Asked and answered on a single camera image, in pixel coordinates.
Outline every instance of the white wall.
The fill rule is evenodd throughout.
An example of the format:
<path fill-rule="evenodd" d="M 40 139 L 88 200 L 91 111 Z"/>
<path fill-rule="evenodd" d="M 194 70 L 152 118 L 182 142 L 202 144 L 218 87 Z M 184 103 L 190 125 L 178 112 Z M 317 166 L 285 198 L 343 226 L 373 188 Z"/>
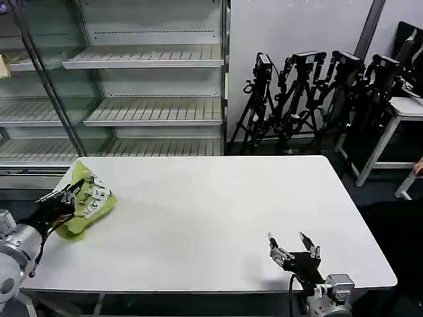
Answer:
<path fill-rule="evenodd" d="M 391 56 L 395 34 L 400 21 L 423 28 L 423 1 L 386 0 L 367 53 L 367 62 L 371 61 L 375 54 Z"/>
<path fill-rule="evenodd" d="M 372 0 L 232 0 L 227 137 L 230 139 L 248 100 L 256 53 L 270 55 L 281 70 L 293 53 L 354 53 Z M 272 94 L 278 92 L 276 74 Z"/>

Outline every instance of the metal pole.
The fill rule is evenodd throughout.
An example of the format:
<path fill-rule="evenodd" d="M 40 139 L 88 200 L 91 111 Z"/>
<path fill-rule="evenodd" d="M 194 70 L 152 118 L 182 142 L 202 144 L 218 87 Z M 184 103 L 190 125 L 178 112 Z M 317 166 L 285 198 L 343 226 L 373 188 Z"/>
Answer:
<path fill-rule="evenodd" d="M 222 147 L 221 151 L 225 154 L 225 144 L 227 138 L 227 120 L 226 120 L 226 109 L 227 109 L 227 101 L 225 99 L 226 93 L 226 72 L 228 70 L 228 61 L 226 59 L 227 52 L 228 52 L 228 42 L 227 42 L 227 10 L 228 10 L 228 2 L 227 0 L 221 0 L 221 58 L 223 58 L 223 67 L 221 68 L 221 112 L 222 112 L 222 128 L 221 128 L 221 141 Z"/>
<path fill-rule="evenodd" d="M 381 17 L 383 6 L 385 5 L 385 0 L 373 0 L 371 5 L 369 15 L 365 21 L 362 35 L 358 40 L 356 51 L 354 55 L 358 58 L 364 59 L 369 51 L 373 35 L 375 34 L 377 23 Z"/>
<path fill-rule="evenodd" d="M 34 68 L 44 88 L 46 89 L 47 95 L 49 96 L 50 101 L 52 102 L 54 110 L 58 114 L 61 124 L 65 128 L 66 133 L 69 136 L 69 139 L 71 140 L 72 145 L 75 148 L 77 154 L 80 157 L 87 156 L 84 146 L 82 144 L 82 141 L 71 125 L 71 121 L 69 120 L 69 117 L 67 116 L 65 111 L 65 106 L 63 105 L 63 102 L 61 101 L 61 99 L 58 97 L 58 94 L 52 84 L 50 74 L 46 71 L 44 62 L 42 61 L 40 54 L 34 44 L 34 40 L 32 39 L 32 36 L 30 35 L 29 27 L 26 23 L 26 18 L 24 17 L 22 13 L 22 8 L 19 4 L 19 0 L 7 0 L 7 1 L 8 1 L 8 6 L 15 18 L 15 22 L 20 29 L 22 41 L 25 45 L 25 48 L 28 51 L 31 61 L 34 64 Z"/>

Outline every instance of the silver cylinder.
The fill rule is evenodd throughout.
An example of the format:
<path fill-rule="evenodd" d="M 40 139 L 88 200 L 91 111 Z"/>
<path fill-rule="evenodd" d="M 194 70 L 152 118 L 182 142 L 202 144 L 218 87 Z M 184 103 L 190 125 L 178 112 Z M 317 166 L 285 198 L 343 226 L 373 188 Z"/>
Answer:
<path fill-rule="evenodd" d="M 17 225 L 6 240 L 0 242 L 0 252 L 8 254 L 19 264 L 22 281 L 34 268 L 41 242 L 41 234 L 28 225 Z"/>

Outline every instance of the shelving unit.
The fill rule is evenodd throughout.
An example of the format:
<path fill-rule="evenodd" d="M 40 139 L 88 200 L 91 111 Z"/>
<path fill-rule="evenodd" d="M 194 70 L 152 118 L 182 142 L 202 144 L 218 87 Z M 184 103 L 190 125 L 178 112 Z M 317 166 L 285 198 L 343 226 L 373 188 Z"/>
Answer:
<path fill-rule="evenodd" d="M 88 76 L 63 68 L 62 62 L 83 47 L 72 10 L 68 0 L 37 0 L 27 1 L 23 13 L 71 124 L 76 126 L 98 104 Z M 36 174 L 49 167 L 70 166 L 77 151 L 35 72 L 22 30 L 11 13 L 0 16 L 0 25 L 0 54 L 11 72 L 11 78 L 0 80 L 0 169 L 21 168 Z M 94 138 L 86 142 L 86 148 L 97 155 L 102 144 Z"/>
<path fill-rule="evenodd" d="M 62 64 L 98 74 L 102 101 L 83 125 L 114 136 L 106 155 L 223 154 L 225 1 L 78 4 L 87 47 Z"/>
<path fill-rule="evenodd" d="M 106 98 L 86 126 L 221 125 L 220 98 Z"/>
<path fill-rule="evenodd" d="M 88 143 L 90 153 L 98 156 L 97 140 Z M 3 166 L 69 166 L 78 154 L 68 139 L 10 139 L 0 147 L 0 162 Z"/>
<path fill-rule="evenodd" d="M 9 71 L 35 71 L 27 51 L 11 50 L 9 52 L 4 52 L 4 55 L 10 61 L 8 64 Z M 74 54 L 73 50 L 70 49 L 49 48 L 47 50 L 42 50 L 41 55 L 46 69 L 52 70 L 62 68 L 62 62 Z"/>
<path fill-rule="evenodd" d="M 37 0 L 24 14 L 85 152 L 223 154 L 225 0 Z M 0 168 L 69 166 L 76 150 L 20 32 L 0 17 Z"/>
<path fill-rule="evenodd" d="M 217 139 L 117 139 L 108 157 L 204 157 L 221 155 Z"/>
<path fill-rule="evenodd" d="M 78 124 L 90 112 L 91 98 L 67 98 L 67 114 Z M 61 127 L 49 98 L 0 99 L 0 127 Z"/>
<path fill-rule="evenodd" d="M 218 44 L 94 46 L 63 62 L 66 69 L 218 68 L 222 65 Z"/>

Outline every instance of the metal shelf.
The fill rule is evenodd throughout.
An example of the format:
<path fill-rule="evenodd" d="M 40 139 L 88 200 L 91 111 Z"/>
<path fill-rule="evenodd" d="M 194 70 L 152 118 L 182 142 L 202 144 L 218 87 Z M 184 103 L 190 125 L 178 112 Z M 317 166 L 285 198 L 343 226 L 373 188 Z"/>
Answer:
<path fill-rule="evenodd" d="M 146 127 L 221 125 L 220 98 L 106 98 L 87 126 Z"/>
<path fill-rule="evenodd" d="M 216 68 L 222 65 L 219 44 L 91 46 L 63 62 L 66 69 Z"/>
<path fill-rule="evenodd" d="M 35 71 L 34 64 L 27 51 L 9 51 L 5 53 L 6 58 L 11 61 L 8 63 L 9 70 L 15 71 Z M 50 48 L 41 50 L 41 57 L 47 69 L 63 68 L 63 60 L 71 56 L 69 50 Z"/>
<path fill-rule="evenodd" d="M 102 139 L 84 139 L 90 155 L 98 155 Z M 10 139 L 0 147 L 0 166 L 70 166 L 78 158 L 69 139 Z"/>
<path fill-rule="evenodd" d="M 80 122 L 90 111 L 92 98 L 64 98 L 72 123 Z M 61 127 L 49 98 L 0 98 L 0 127 Z"/>
<path fill-rule="evenodd" d="M 220 139 L 116 139 L 107 157 L 211 157 L 221 155 Z"/>

